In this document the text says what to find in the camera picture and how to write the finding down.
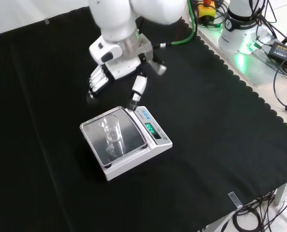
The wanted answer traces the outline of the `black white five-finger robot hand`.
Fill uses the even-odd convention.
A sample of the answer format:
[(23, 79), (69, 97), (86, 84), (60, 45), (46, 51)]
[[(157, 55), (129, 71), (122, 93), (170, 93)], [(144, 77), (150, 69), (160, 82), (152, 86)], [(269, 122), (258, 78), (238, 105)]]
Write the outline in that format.
[(147, 85), (147, 76), (141, 65), (142, 61), (139, 57), (130, 60), (117, 59), (98, 65), (88, 79), (88, 101), (96, 101), (100, 93), (115, 81), (135, 75), (136, 79), (132, 87), (130, 103), (127, 107), (129, 111), (135, 111)]

